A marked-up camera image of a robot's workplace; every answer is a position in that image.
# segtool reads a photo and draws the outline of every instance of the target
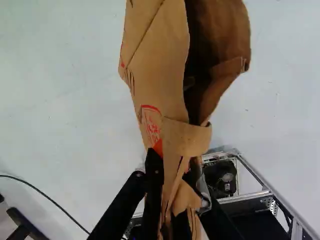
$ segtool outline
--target black cable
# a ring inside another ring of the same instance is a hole
[[[52,200],[47,194],[45,194],[44,192],[42,192],[41,190],[39,190],[38,188],[36,188],[35,186],[33,186],[32,184],[28,183],[25,180],[22,180],[20,178],[14,177],[14,176],[10,176],[10,175],[3,175],[0,174],[0,178],[7,178],[7,179],[13,179],[16,180],[20,183],[23,183],[27,186],[29,186],[30,188],[36,190],[38,193],[40,193],[42,196],[44,196],[46,199],[48,199],[50,202],[52,202],[56,207],[58,207],[58,209],[60,209],[65,215],[67,215],[75,224],[77,224],[79,226],[79,228],[81,228],[85,233],[87,233],[88,235],[90,234],[90,232],[88,230],[86,230],[77,220],[75,220],[66,210],[64,210],[64,208],[62,206],[60,206],[58,203],[56,203],[54,200]]]

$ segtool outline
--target red printed logo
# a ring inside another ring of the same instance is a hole
[[[160,140],[161,112],[154,106],[141,105],[140,122],[144,124],[150,145],[153,147]]]

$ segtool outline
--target metal frame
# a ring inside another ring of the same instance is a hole
[[[302,219],[302,217],[293,209],[293,207],[274,190],[269,182],[241,155],[241,153],[236,148],[231,148],[228,146],[223,146],[218,148],[222,150],[221,152],[226,153],[232,157],[236,157],[242,165],[254,176],[254,178],[262,185],[263,189],[268,189],[274,196],[275,201],[278,205],[285,208],[287,212],[292,216],[292,240],[302,240],[303,230],[309,234],[313,240],[320,240],[319,235],[310,227],[310,225]]]
[[[218,158],[221,158],[222,160],[227,158],[236,158],[236,162],[239,161],[262,186],[262,190],[259,192],[218,199],[217,201],[221,205],[221,208],[224,210],[227,209],[227,211],[228,205],[233,205],[233,207],[240,206],[241,209],[245,209],[246,206],[252,208],[255,203],[262,203],[263,201],[266,202],[271,199],[270,203],[267,204],[267,207],[270,209],[273,215],[276,216],[278,208],[280,208],[284,214],[287,213],[291,218],[291,230],[289,231],[291,234],[291,240],[302,240],[304,233],[307,233],[312,240],[320,240],[319,235],[310,227],[310,225],[301,218],[301,216],[288,202],[286,202],[281,194],[271,187],[269,182],[241,155],[236,148],[230,146],[221,146],[210,149],[206,154],[203,155],[202,161],[203,163],[206,163],[206,161],[208,161],[210,158],[217,156],[219,156]],[[140,218],[142,215],[143,213],[141,212],[133,215],[130,222],[131,228],[141,224]]]

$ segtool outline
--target white floor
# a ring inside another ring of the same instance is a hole
[[[320,233],[320,3],[245,2],[251,69],[212,115],[211,145],[243,151]],[[124,10],[124,0],[0,0],[0,172],[36,185],[88,231],[144,151],[117,73]],[[32,189],[0,179],[0,192],[50,239],[86,239]]]

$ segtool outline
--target brown paper bag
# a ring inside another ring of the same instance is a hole
[[[208,119],[250,59],[242,0],[127,0],[118,71],[145,147],[163,156],[159,229],[187,209],[192,239],[200,239],[201,199],[182,176],[208,150]]]

